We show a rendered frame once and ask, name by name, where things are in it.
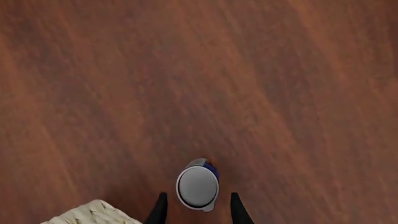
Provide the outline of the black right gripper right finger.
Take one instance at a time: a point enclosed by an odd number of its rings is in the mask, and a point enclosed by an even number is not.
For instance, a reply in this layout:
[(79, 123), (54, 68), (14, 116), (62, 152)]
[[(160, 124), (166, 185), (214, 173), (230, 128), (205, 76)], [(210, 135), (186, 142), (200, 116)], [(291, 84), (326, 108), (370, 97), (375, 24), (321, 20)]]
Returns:
[(230, 210), (233, 224), (254, 224), (237, 192), (231, 194)]

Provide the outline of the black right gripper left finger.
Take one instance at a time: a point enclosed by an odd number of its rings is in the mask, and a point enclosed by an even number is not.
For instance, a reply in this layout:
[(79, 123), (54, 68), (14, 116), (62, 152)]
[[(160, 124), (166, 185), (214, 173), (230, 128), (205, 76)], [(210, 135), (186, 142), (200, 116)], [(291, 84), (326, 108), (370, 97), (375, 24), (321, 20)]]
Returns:
[(165, 192), (161, 192), (144, 224), (165, 224), (167, 219), (167, 210), (167, 194)]

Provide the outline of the pale woven basket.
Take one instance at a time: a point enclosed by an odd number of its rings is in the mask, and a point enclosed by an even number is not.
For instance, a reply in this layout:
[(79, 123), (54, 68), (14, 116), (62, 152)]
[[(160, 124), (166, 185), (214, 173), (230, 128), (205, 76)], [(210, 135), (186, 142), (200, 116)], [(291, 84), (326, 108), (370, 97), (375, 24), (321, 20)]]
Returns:
[(41, 224), (143, 224), (100, 199), (73, 208)]

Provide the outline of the tin with blue label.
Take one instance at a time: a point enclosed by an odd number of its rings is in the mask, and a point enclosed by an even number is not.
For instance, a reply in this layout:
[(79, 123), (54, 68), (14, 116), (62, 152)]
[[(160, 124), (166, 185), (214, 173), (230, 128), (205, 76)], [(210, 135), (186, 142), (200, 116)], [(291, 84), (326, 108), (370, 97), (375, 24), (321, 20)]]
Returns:
[(175, 189), (185, 207), (210, 212), (220, 192), (218, 171), (206, 158), (192, 160), (178, 176)]

